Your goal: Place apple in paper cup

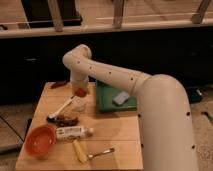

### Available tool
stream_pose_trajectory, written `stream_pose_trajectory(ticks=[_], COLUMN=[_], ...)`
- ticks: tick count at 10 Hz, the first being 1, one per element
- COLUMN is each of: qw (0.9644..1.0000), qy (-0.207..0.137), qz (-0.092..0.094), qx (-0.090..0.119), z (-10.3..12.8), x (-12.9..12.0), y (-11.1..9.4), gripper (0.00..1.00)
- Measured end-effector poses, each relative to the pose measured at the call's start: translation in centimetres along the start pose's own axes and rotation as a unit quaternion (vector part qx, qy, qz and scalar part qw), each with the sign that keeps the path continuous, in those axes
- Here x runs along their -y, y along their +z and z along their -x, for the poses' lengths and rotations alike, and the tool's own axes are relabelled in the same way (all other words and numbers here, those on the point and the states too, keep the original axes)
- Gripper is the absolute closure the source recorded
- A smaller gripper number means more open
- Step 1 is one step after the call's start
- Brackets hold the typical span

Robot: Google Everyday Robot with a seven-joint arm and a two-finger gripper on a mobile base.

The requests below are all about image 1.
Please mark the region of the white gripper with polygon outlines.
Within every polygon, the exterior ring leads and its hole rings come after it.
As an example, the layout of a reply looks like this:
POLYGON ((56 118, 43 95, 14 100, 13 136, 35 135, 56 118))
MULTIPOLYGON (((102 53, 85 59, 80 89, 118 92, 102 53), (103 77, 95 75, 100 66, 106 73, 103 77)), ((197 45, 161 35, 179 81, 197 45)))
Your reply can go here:
POLYGON ((89 77, 86 74, 83 74, 77 70, 71 70, 70 82, 74 90, 78 90, 79 88, 87 90, 89 77))

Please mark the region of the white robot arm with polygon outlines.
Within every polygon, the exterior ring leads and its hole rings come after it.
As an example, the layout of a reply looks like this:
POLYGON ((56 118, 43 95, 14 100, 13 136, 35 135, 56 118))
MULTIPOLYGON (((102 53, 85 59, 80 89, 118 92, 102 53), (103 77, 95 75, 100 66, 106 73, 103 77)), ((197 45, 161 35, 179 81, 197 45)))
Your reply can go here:
POLYGON ((90 77, 137 98, 145 171, 199 171, 187 93, 175 78, 96 62, 81 44, 63 56, 75 87, 90 77))

